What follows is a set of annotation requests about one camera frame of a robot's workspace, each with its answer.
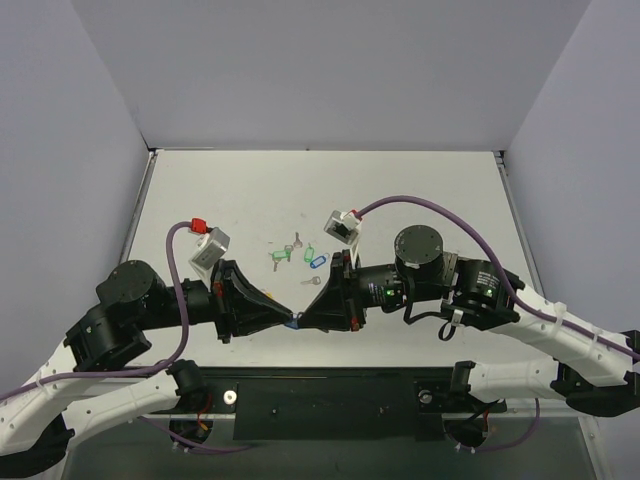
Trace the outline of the solid blue key tag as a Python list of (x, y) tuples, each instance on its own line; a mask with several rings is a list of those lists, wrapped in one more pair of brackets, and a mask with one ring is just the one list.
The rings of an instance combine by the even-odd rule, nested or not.
[(299, 320), (301, 316), (302, 316), (302, 312), (293, 313), (290, 320), (287, 321), (284, 324), (284, 326), (292, 330), (299, 330), (300, 329)]

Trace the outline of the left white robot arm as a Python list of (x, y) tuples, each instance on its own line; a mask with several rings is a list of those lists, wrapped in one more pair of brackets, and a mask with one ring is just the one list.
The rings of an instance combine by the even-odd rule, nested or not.
[(219, 340), (289, 322), (292, 312), (253, 287), (233, 261), (211, 285), (167, 286), (143, 261), (119, 265), (96, 288), (98, 303), (66, 333), (23, 386), (1, 397), (1, 476), (28, 478), (58, 464), (70, 446), (135, 417), (207, 406), (203, 374), (182, 354), (192, 325)]

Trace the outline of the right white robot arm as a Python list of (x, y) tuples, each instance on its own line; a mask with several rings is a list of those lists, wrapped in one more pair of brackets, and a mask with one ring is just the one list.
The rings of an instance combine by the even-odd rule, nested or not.
[(606, 333), (539, 296), (518, 276), (489, 261), (445, 251), (433, 228), (413, 225), (394, 241), (391, 264), (362, 267), (349, 251), (333, 255), (329, 278), (294, 323), (301, 329), (357, 331), (366, 311), (402, 312), (406, 324), (442, 321), (442, 341), (467, 327), (503, 335), (544, 353), (529, 362), (459, 361), (447, 383), (449, 402), (468, 409), (478, 401), (559, 399), (570, 408), (611, 418), (639, 406), (634, 367), (639, 334)]

